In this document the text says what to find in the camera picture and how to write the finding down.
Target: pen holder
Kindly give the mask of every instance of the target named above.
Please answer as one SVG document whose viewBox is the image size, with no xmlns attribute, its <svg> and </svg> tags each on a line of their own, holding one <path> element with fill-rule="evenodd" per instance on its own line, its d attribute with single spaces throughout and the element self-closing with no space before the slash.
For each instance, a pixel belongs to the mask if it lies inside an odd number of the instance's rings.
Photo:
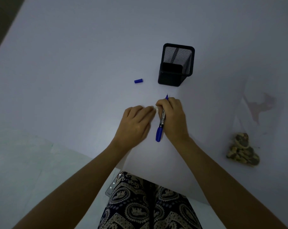
<svg viewBox="0 0 288 229">
<path fill-rule="evenodd" d="M 193 73 L 195 49 L 166 43 L 163 46 L 158 83 L 178 87 Z"/>
</svg>

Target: person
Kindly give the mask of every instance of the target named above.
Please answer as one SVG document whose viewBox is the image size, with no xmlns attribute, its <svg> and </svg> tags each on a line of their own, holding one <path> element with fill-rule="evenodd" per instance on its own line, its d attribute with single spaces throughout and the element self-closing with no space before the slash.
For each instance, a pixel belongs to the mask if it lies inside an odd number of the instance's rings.
<svg viewBox="0 0 288 229">
<path fill-rule="evenodd" d="M 158 100 L 156 105 L 159 116 L 163 109 L 166 113 L 165 135 L 192 171 L 227 229 L 287 228 L 189 137 L 179 100 L 171 97 Z M 155 113 L 153 107 L 127 108 L 110 145 L 37 204 L 14 229 L 75 228 L 117 163 L 146 138 Z M 151 209 L 154 209 L 153 215 L 149 215 Z M 110 197 L 99 228 L 201 226 L 184 196 L 124 172 Z"/>
</svg>

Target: black and white fabric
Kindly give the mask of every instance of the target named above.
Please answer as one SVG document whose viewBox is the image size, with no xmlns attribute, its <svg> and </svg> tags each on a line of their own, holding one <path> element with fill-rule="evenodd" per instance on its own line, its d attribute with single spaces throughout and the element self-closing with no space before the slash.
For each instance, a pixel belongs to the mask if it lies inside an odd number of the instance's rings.
<svg viewBox="0 0 288 229">
<path fill-rule="evenodd" d="M 104 210 L 99 229 L 201 229 L 187 198 L 123 172 Z"/>
</svg>

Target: pen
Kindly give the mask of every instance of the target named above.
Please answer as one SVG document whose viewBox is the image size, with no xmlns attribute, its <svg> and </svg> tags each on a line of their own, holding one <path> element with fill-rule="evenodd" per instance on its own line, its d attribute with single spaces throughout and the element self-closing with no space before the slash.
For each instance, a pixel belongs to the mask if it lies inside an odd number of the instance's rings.
<svg viewBox="0 0 288 229">
<path fill-rule="evenodd" d="M 164 112 L 164 109 L 163 109 L 162 115 L 161 115 L 160 124 L 159 124 L 159 128 L 158 128 L 157 134 L 156 134 L 156 141 L 157 141 L 157 142 L 160 142 L 160 141 L 161 141 L 161 136 L 162 136 L 163 126 L 164 126 L 164 121 L 165 121 L 165 112 Z"/>
</svg>

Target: marble floor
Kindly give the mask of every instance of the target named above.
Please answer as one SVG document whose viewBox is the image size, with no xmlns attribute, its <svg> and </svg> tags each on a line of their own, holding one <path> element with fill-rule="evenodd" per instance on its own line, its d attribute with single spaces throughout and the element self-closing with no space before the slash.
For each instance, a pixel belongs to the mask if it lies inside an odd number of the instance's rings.
<svg viewBox="0 0 288 229">
<path fill-rule="evenodd" d="M 91 158 L 0 122 L 0 229 L 12 228 Z M 77 229 L 97 228 L 114 169 Z M 204 229 L 225 228 L 212 208 L 190 199 Z"/>
</svg>

